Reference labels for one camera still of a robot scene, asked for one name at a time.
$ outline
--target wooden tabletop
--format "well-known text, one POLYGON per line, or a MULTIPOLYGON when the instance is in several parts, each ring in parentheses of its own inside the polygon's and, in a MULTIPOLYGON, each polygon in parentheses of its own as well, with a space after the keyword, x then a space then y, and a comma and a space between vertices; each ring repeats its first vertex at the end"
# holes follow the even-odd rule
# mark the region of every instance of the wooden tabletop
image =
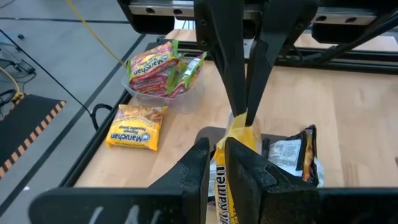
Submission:
MULTIPOLYGON (((174 30, 169 39, 195 40, 193 30, 174 30)), ((297 47, 328 47, 302 35, 297 47)), ((393 37, 358 47, 398 51, 393 37)), ((229 103, 213 62, 205 62, 205 91, 192 114, 168 112, 159 150, 104 144, 76 187, 147 187, 192 146, 205 126, 225 127, 229 103)), ((291 136, 309 124, 318 128, 318 158, 325 187, 398 186, 398 76, 274 67, 257 117, 263 133, 291 136)), ((215 208, 208 219, 215 222, 215 208)))

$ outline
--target maruchan logo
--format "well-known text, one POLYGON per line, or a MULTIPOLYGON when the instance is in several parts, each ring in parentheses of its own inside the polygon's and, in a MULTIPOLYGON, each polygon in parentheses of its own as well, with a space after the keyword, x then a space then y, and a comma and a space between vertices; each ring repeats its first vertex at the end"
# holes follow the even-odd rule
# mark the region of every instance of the maruchan logo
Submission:
POLYGON ((137 69, 137 70, 133 71, 133 75, 138 75, 140 73, 146 73, 150 69, 152 69, 154 66, 158 66, 158 65, 161 65, 164 62, 166 62, 166 60, 168 58, 169 58, 168 55, 162 56, 162 58, 159 59, 159 60, 157 60, 156 57, 153 57, 153 58, 149 59, 150 62, 144 68, 140 68, 140 69, 137 69))
POLYGON ((135 141, 135 142, 146 142, 150 139, 150 134, 111 134, 111 139, 125 140, 125 141, 135 141))

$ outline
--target plastic wrapper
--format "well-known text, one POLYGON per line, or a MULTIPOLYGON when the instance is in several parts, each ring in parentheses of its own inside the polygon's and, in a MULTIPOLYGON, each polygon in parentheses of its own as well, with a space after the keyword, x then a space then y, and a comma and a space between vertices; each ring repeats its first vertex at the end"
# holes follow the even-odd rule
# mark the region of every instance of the plastic wrapper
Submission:
POLYGON ((106 145, 144 147, 157 151, 166 107, 119 105, 106 136, 106 145))
POLYGON ((305 128, 295 136, 277 141, 264 151, 264 157, 286 172, 317 187, 323 185, 323 167, 317 159, 317 129, 305 128))
POLYGON ((177 53, 178 41, 167 42, 144 53, 136 55, 127 63, 130 84, 146 80, 168 68, 176 66, 180 61, 177 53))
POLYGON ((177 95, 188 91, 198 78, 200 69, 203 66, 207 53, 204 52, 199 57, 193 59, 187 66, 187 69, 169 86, 167 94, 169 98, 175 98, 177 95))
POLYGON ((167 97, 168 94, 166 94, 166 89, 162 86, 157 86, 155 88, 152 89, 145 89, 140 91, 143 94, 148 94, 148 95, 152 95, 152 96, 161 96, 161 97, 167 97))
POLYGON ((185 70, 185 68, 186 63, 179 62, 176 66, 166 68, 160 73, 153 74, 151 77, 131 82, 130 87, 140 93, 155 91, 161 93, 161 95, 166 95, 166 89, 174 85, 176 79, 185 70))
POLYGON ((252 126, 246 127, 246 116, 247 113, 238 115, 233 119, 230 116, 231 124, 228 125, 229 128, 226 130, 226 135, 216 146, 214 155, 216 163, 215 203, 218 223, 238 223, 231 190, 226 177, 224 154, 226 138, 233 137, 254 152, 261 153, 262 140, 258 122, 255 120, 252 126))

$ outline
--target clear plastic bowl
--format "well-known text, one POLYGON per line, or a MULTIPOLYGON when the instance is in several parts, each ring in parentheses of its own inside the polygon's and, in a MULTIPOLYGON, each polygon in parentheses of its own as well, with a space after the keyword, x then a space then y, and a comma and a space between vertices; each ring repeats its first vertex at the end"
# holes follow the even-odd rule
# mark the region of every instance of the clear plastic bowl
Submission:
POLYGON ((132 90, 129 86, 129 75, 125 75, 122 84, 131 94, 132 99, 144 106, 168 106, 167 110, 177 113, 192 113, 200 105, 203 94, 203 69, 200 70, 196 82, 186 93, 182 93, 175 98, 148 95, 132 90))

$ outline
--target concrete floor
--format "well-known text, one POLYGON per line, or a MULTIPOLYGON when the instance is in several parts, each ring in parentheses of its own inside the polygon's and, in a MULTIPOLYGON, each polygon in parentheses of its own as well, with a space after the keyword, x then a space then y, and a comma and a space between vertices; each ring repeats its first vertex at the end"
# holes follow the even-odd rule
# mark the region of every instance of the concrete floor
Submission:
MULTIPOLYGON (((85 19, 125 21, 126 18, 116 1, 72 1, 85 19)), ((0 9, 2 17, 39 17, 54 19, 76 19, 76 16, 64 0, 17 0, 0 9)), ((140 34, 133 31, 128 24, 90 24, 97 35, 119 57, 133 46, 140 34)), ((188 23, 178 23, 179 27, 188 28, 188 23)), ((118 62, 108 54, 93 36, 80 23, 48 22, 48 21, 0 21, 0 28, 11 35, 36 61, 42 64, 54 77, 72 92, 81 102, 90 97, 93 102, 89 109, 97 103, 114 105, 120 97, 123 88, 121 78, 125 74, 123 68, 116 73, 109 74, 118 62), (25 40, 16 38, 17 34, 25 35, 25 40), (96 96, 92 94, 106 79, 111 77, 106 86, 96 96)), ((156 36, 147 35, 130 54, 142 52, 149 42, 155 41, 156 36)), ((0 180, 0 203, 3 203, 14 188, 21 182, 28 171, 34 166, 43 153, 56 140, 75 117, 81 106, 72 99, 59 85, 57 85, 38 66, 34 65, 24 54, 13 50, 13 53, 23 58, 37 69, 37 77, 25 86, 25 92, 66 100, 67 105, 62 112, 50 123, 47 129, 31 145, 29 150, 0 180)), ((0 80, 7 77, 0 73, 0 80)), ((0 82, 0 91, 13 88, 11 83, 0 82)), ((101 121, 107 111, 99 112, 101 121)), ((57 186, 69 168, 75 162, 81 151, 95 133, 90 117, 84 113, 71 130, 62 139, 54 152, 26 184, 26 188, 13 201, 11 206, 0 217, 0 223, 29 223, 27 208, 30 201, 44 190, 57 186)))

